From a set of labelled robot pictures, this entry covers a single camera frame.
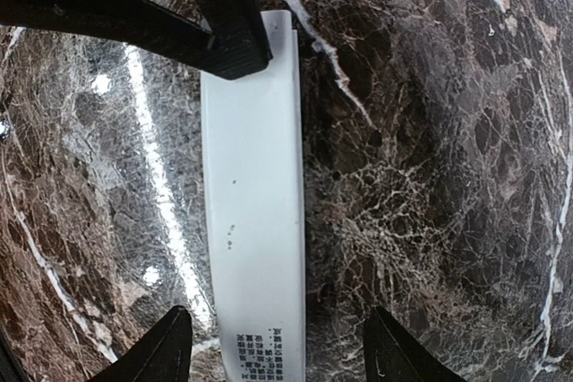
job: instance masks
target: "marble surface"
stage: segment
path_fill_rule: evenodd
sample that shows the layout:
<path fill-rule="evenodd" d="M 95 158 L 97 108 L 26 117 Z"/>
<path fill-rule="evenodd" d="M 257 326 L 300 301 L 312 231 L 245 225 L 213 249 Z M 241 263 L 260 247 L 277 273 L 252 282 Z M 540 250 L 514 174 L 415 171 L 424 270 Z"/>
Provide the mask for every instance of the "marble surface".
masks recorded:
<path fill-rule="evenodd" d="M 468 381 L 571 380 L 573 0 L 261 4 L 299 28 L 308 380 L 363 381 L 375 305 Z M 192 380 L 223 380 L 198 73 L 13 28 L 0 63 L 0 326 L 24 368 L 88 378 L 183 304 Z"/>

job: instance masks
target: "white object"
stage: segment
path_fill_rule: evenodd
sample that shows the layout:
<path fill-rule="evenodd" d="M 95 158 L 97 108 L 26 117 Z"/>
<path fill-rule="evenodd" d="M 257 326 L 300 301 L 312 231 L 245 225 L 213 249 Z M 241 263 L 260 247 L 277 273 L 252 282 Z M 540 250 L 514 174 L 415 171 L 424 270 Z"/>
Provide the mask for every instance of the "white object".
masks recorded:
<path fill-rule="evenodd" d="M 289 12 L 262 18 L 274 56 L 265 71 L 237 81 L 201 74 L 210 266 L 227 382 L 303 382 L 297 40 Z"/>

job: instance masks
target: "black plastic part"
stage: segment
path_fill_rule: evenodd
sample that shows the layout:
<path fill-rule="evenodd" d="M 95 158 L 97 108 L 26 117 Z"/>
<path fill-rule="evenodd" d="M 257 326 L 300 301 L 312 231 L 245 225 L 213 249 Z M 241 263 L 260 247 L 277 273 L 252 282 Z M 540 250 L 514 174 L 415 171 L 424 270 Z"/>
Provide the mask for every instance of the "black plastic part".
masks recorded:
<path fill-rule="evenodd" d="M 256 0 L 197 0 L 210 31 L 147 0 L 0 0 L 0 24 L 113 39 L 233 80 L 265 69 Z"/>
<path fill-rule="evenodd" d="M 90 382 L 187 382 L 191 364 L 191 316 L 171 309 L 132 349 Z"/>
<path fill-rule="evenodd" d="M 2 331 L 0 331 L 0 382 L 28 382 Z"/>
<path fill-rule="evenodd" d="M 465 382 L 383 308 L 364 322 L 363 346 L 367 382 Z"/>

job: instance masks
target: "brown marble countertop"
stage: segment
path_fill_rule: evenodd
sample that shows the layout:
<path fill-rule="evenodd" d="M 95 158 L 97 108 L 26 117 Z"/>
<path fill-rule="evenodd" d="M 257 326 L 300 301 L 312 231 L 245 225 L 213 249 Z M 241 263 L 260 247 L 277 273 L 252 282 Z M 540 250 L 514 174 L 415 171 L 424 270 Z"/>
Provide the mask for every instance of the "brown marble countertop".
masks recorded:
<path fill-rule="evenodd" d="M 380 304 L 468 381 L 571 380 L 573 0 L 261 4 L 299 29 L 308 380 L 363 381 Z M 192 380 L 223 380 L 198 73 L 15 28 L 0 63 L 0 327 L 24 368 L 89 378 L 183 304 Z"/>

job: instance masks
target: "marble table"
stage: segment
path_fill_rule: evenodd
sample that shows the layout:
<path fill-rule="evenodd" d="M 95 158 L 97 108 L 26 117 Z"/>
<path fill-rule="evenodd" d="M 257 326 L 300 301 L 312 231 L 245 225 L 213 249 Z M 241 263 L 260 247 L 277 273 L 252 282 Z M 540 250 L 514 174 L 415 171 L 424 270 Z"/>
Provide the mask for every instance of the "marble table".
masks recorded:
<path fill-rule="evenodd" d="M 307 379 L 363 381 L 383 305 L 468 381 L 571 380 L 573 0 L 260 1 L 300 38 Z M 192 380 L 224 380 L 198 73 L 14 28 L 0 64 L 0 325 L 24 368 L 86 379 L 183 304 Z"/>

